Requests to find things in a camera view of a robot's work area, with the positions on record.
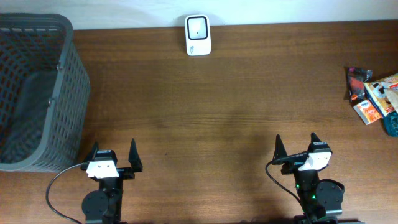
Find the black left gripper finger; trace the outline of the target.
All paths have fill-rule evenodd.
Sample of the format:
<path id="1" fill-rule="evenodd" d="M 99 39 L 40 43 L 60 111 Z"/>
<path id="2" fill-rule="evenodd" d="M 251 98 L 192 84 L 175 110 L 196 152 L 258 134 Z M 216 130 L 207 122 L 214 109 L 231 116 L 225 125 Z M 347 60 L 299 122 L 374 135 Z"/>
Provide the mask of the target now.
<path id="1" fill-rule="evenodd" d="M 135 139 L 132 138 L 128 161 L 133 171 L 142 171 L 142 162 L 137 152 Z"/>
<path id="2" fill-rule="evenodd" d="M 94 158 L 95 158 L 95 155 L 96 155 L 96 153 L 97 153 L 97 151 L 98 151 L 98 149 L 99 149 L 99 144 L 98 144 L 98 142 L 96 141 L 96 142 L 94 143 L 93 147 L 91 148 L 90 152 L 88 153 L 88 155 L 84 158 L 83 162 L 90 162 L 90 161 L 93 161 Z"/>

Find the small orange box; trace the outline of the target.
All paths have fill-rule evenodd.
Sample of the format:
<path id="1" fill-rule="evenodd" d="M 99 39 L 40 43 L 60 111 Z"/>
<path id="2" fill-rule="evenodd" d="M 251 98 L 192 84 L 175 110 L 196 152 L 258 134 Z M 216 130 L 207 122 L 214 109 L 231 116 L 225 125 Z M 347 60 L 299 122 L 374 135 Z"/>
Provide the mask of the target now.
<path id="1" fill-rule="evenodd" d="M 369 125 L 382 118 L 378 110 L 369 100 L 364 100 L 353 106 L 365 125 Z"/>

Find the silver foil packet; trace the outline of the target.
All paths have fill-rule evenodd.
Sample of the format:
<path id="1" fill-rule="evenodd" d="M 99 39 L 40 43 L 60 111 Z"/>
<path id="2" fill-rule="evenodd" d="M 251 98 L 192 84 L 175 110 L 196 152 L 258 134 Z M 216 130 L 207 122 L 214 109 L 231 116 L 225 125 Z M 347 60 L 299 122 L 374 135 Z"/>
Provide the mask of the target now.
<path id="1" fill-rule="evenodd" d="M 363 100 L 365 97 L 364 83 L 369 81 L 373 76 L 372 70 L 358 67 L 350 67 L 346 74 L 349 87 L 349 100 L 355 102 Z"/>

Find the blue mouthwash bottle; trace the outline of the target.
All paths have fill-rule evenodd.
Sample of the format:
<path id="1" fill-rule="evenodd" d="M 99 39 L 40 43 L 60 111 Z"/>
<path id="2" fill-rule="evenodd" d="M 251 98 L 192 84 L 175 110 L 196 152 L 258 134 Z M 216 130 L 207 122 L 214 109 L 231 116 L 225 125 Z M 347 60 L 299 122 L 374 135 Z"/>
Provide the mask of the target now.
<path id="1" fill-rule="evenodd" d="M 398 136 L 398 116 L 397 112 L 392 112 L 388 114 L 384 119 L 384 128 L 386 133 L 392 137 Z"/>

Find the yellow wet wipes pack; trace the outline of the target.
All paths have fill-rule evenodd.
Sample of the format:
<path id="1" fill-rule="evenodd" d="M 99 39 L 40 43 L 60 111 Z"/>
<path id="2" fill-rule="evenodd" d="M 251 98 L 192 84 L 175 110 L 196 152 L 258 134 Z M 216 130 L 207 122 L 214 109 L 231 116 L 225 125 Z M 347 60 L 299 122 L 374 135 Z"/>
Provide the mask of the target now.
<path id="1" fill-rule="evenodd" d="M 385 118 L 389 113 L 395 111 L 393 105 L 387 99 L 387 89 L 397 90 L 397 74 L 374 82 L 364 83 L 365 93 L 383 118 Z"/>

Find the beige snack pouch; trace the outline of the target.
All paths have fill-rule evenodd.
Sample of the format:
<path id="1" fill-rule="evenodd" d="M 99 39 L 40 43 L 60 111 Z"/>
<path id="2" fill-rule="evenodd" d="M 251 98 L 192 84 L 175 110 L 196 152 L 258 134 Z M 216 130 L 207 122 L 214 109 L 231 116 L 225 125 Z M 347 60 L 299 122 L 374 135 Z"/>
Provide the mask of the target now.
<path id="1" fill-rule="evenodd" d="M 385 94 L 395 111 L 398 110 L 398 91 L 396 89 L 386 88 Z"/>

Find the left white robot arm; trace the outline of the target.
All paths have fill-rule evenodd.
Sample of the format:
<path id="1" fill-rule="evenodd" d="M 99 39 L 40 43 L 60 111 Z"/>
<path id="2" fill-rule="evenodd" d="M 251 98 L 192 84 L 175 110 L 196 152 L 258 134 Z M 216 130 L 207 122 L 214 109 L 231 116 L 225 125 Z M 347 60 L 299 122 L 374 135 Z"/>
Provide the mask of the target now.
<path id="1" fill-rule="evenodd" d="M 124 223 L 121 219 L 123 183 L 143 171 L 135 140 L 131 141 L 128 162 L 129 167 L 117 167 L 115 151 L 101 150 L 99 144 L 94 143 L 80 167 L 90 179 L 99 183 L 99 188 L 88 193 L 82 201 L 85 223 Z"/>

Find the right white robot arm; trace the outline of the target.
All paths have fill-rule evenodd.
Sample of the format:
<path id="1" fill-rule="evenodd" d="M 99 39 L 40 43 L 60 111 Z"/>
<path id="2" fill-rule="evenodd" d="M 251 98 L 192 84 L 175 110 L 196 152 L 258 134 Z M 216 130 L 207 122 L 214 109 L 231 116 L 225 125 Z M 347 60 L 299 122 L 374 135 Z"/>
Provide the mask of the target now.
<path id="1" fill-rule="evenodd" d="M 259 129 L 177 131 L 138 139 L 142 172 L 123 206 L 134 222 L 234 223 L 303 215 L 316 187 L 271 173 L 277 135 Z"/>

